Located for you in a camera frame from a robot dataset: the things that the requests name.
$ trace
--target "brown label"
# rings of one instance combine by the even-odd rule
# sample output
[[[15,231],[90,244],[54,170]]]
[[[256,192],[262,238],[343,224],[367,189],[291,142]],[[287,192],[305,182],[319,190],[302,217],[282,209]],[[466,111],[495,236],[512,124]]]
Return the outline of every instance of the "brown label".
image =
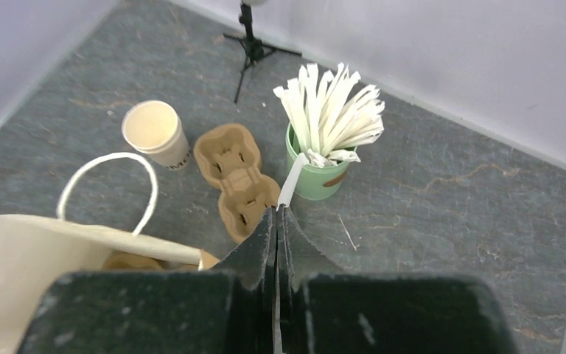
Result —
[[[343,177],[346,175],[346,172],[348,172],[348,167],[346,167],[346,169],[339,176],[335,177],[334,179],[332,179],[330,181],[324,182],[324,184],[322,184],[322,185],[325,186],[325,187],[335,186],[336,184],[341,182]]]

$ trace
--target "white paper bag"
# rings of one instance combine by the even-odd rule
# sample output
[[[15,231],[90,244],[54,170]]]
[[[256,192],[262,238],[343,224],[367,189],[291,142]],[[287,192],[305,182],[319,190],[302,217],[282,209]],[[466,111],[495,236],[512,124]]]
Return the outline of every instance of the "white paper bag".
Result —
[[[129,233],[65,221],[66,202],[79,178],[101,162],[120,158],[141,162],[153,186],[136,230]],[[155,171],[144,158],[132,153],[113,153],[89,162],[73,175],[60,196],[58,219],[0,215],[0,353],[17,350],[39,300],[57,278],[70,271],[101,269],[115,251],[195,265],[199,269],[215,264],[217,260],[200,249],[139,235],[153,214],[157,193]]]

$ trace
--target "gray floor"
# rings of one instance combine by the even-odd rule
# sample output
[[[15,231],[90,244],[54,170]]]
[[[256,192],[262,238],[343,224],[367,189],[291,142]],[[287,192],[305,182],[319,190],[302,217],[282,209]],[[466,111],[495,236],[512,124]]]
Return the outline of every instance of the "gray floor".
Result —
[[[284,181],[283,109],[272,88],[302,59],[277,54],[231,99],[243,61],[226,29],[163,1],[128,1],[0,130],[0,213],[53,216],[71,174],[130,150],[122,116],[142,100],[170,103],[194,142],[226,122],[246,125]],[[384,95],[385,133],[361,147],[338,193],[293,201],[304,231],[345,268],[460,271],[497,292],[523,353],[558,353],[566,318],[566,172]],[[161,195],[146,234],[222,257],[234,247],[217,214],[219,192],[192,162],[158,168]],[[71,220],[132,229],[150,186],[133,162],[92,170]],[[343,221],[354,246],[344,231]]]

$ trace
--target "baseboard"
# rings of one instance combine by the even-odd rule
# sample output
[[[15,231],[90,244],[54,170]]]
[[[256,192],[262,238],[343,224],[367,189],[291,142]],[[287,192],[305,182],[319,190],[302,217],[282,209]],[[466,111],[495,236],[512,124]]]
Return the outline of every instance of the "baseboard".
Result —
[[[197,2],[194,2],[194,0],[169,0],[170,2],[177,4],[179,6],[182,6],[188,10],[191,10],[194,13],[197,13],[198,15],[201,15],[203,17],[209,18],[213,21],[216,21],[220,24],[223,24],[227,27],[230,27],[234,30],[238,30],[241,31],[242,30],[242,26],[237,22],[237,20],[235,18],[227,18],[224,15],[221,15],[219,13],[216,13],[215,11],[213,11],[211,8],[209,7],[205,7],[204,5],[198,4]],[[237,7],[237,12],[239,14],[240,12],[240,6]],[[261,39],[263,39],[264,41],[267,41],[269,43],[272,43],[276,46],[281,46],[284,48],[289,48],[292,50],[297,50],[299,52],[303,53],[303,58],[306,58],[308,60],[311,61],[315,61],[316,63],[320,63],[323,66],[327,66],[330,68],[336,68],[338,65],[338,61],[334,60],[333,58],[329,58],[328,55],[325,55],[323,53],[316,53],[315,50],[313,50],[312,48],[309,47],[305,47],[305,46],[299,46],[297,44],[293,44],[290,43],[289,41],[286,41],[285,39],[281,39],[281,38],[276,38],[276,36],[273,36],[267,32],[261,31],[258,28],[254,28],[255,34],[257,36],[259,36]],[[555,159],[549,155],[546,155],[538,150],[534,150],[528,146],[525,146],[515,140],[509,139],[503,135],[500,135],[494,131],[490,131],[484,127],[481,127],[475,123],[472,123],[471,121],[464,119],[463,117],[460,117],[457,114],[454,114],[453,112],[447,111],[443,108],[439,108],[433,104],[429,104],[428,102],[418,98],[414,92],[409,92],[409,91],[405,91],[402,90],[401,88],[397,88],[394,87],[393,85],[391,85],[390,83],[385,83],[385,82],[380,82],[380,81],[376,81],[376,80],[372,80],[371,77],[363,77],[363,82],[365,83],[371,83],[373,85],[376,85],[377,87],[381,88],[384,92],[386,92],[387,94],[390,94],[391,96],[394,96],[396,98],[399,98],[407,103],[410,103],[411,105],[415,105],[418,106],[420,108],[423,108],[426,111],[429,111],[431,113],[437,114],[440,117],[443,117],[445,119],[448,119],[452,122],[456,122],[459,125],[463,125],[464,127],[471,129],[473,131],[476,131],[477,133],[483,134],[485,136],[488,136],[494,140],[497,140],[499,142],[502,142],[504,144],[507,144],[508,146],[515,148],[517,150],[520,150],[524,153],[527,153],[528,155],[534,156],[538,159],[541,159],[545,162],[548,162],[550,164],[553,164],[555,166],[558,166],[560,168],[562,168],[563,170],[566,170],[566,162],[559,160],[559,159]]]

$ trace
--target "bag handle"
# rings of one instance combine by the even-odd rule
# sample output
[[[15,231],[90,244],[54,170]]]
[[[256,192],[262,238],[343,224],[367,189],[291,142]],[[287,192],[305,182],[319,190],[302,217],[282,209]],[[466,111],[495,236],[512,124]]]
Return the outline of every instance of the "bag handle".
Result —
[[[95,158],[94,160],[84,164],[82,167],[77,170],[77,172],[72,175],[64,189],[62,190],[62,194],[60,195],[60,200],[57,203],[57,219],[60,221],[65,221],[66,217],[66,203],[68,203],[68,199],[74,189],[74,186],[77,182],[83,177],[83,175],[92,169],[92,167],[97,166],[98,164],[102,164],[103,162],[115,160],[115,159],[132,159],[136,160],[140,164],[144,165],[144,168],[148,172],[148,176],[150,177],[150,199],[148,200],[148,205],[146,210],[144,211],[144,215],[142,219],[138,223],[138,226],[131,232],[133,236],[137,236],[142,232],[142,229],[149,221],[150,217],[153,216],[153,212],[155,212],[155,205],[157,205],[157,194],[159,190],[159,186],[157,184],[157,175],[155,174],[155,170],[153,166],[142,156],[136,155],[135,153],[110,153],[109,155],[100,156]]]

